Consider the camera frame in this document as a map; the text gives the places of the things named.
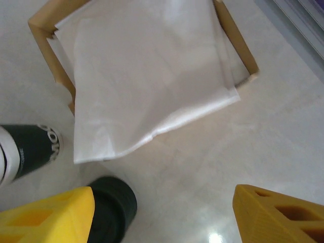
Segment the white tile floor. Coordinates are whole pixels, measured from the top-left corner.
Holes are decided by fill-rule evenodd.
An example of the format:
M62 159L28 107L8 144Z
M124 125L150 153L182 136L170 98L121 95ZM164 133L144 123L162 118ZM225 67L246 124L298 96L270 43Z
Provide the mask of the white tile floor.
M0 210L114 174L139 210L125 243L240 242L236 184L324 204L324 85L253 0L226 0L261 69L242 101L100 165L72 163L73 116L27 27L46 0L0 1L0 123L44 123L65 138L60 160L0 189Z

